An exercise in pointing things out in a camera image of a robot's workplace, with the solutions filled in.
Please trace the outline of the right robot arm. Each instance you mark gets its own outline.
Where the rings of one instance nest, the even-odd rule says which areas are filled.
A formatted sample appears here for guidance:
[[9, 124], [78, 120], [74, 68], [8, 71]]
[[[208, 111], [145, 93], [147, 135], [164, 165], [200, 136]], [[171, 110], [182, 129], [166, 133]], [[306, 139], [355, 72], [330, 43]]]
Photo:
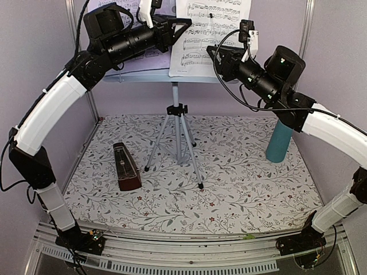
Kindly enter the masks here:
[[323, 140], [359, 164], [347, 188], [306, 220], [296, 244], [308, 250], [319, 235], [366, 204], [366, 132], [293, 90], [306, 64], [291, 49], [277, 46], [264, 66], [251, 58], [244, 61], [242, 48], [208, 46], [206, 51], [220, 81], [239, 80], [265, 102], [264, 110], [273, 112], [285, 126]]

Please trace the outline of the purple sheet music page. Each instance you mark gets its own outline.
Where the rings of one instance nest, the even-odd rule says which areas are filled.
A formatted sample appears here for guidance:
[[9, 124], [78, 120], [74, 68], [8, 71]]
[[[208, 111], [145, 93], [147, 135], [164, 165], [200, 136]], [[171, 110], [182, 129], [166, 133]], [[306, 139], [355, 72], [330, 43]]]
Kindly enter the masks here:
[[[136, 12], [138, 10], [140, 1], [122, 0], [122, 1], [89, 1], [87, 6], [88, 12], [104, 6], [111, 2], [116, 2], [117, 5], [127, 9], [134, 16], [133, 27], [140, 26], [140, 23], [136, 19]], [[175, 15], [175, 1], [162, 1], [162, 6], [155, 14]], [[147, 49], [145, 53], [131, 60], [123, 62], [122, 73], [138, 72], [143, 70], [155, 70], [155, 69], [169, 69], [171, 58], [171, 48], [166, 53], [160, 52], [156, 48]]]

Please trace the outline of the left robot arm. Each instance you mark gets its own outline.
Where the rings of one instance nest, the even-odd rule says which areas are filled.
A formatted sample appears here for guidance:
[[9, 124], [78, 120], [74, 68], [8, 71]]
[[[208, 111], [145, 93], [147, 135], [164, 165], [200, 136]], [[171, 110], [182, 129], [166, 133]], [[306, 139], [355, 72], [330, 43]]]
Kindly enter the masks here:
[[192, 25], [189, 18], [153, 14], [150, 1], [142, 1], [139, 8], [139, 26], [125, 26], [122, 15], [130, 12], [115, 2], [84, 14], [88, 48], [74, 54], [10, 134], [10, 161], [36, 191], [56, 227], [63, 232], [64, 241], [74, 249], [85, 244], [85, 236], [76, 229], [76, 220], [56, 185], [42, 144], [63, 114], [109, 70], [119, 70], [120, 64], [151, 48], [167, 52]]

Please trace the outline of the light blue music stand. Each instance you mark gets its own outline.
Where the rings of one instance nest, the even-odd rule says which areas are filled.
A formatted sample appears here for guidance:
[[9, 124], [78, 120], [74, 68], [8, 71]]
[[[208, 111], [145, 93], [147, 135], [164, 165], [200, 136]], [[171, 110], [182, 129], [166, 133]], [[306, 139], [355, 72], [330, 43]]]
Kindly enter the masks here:
[[168, 83], [172, 85], [173, 105], [167, 108], [166, 118], [175, 118], [175, 133], [177, 153], [176, 158], [178, 163], [184, 161], [184, 153], [181, 150], [181, 135], [184, 135], [188, 145], [189, 153], [194, 155], [193, 147], [196, 146], [193, 135], [187, 124], [185, 115], [188, 112], [187, 106], [179, 102], [178, 84], [179, 83], [213, 83], [213, 77], [170, 77], [169, 69], [143, 70], [138, 72], [116, 73], [108, 75], [107, 80], [117, 79], [120, 83]]

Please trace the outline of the white sheet music page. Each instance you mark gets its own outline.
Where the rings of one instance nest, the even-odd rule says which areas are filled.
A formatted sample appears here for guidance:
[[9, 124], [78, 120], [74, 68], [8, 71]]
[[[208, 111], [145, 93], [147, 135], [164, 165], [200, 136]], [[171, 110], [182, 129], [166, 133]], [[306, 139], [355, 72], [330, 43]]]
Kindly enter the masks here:
[[170, 77], [214, 77], [212, 59], [206, 51], [248, 19], [249, 0], [176, 1], [176, 16], [192, 20], [171, 50]]

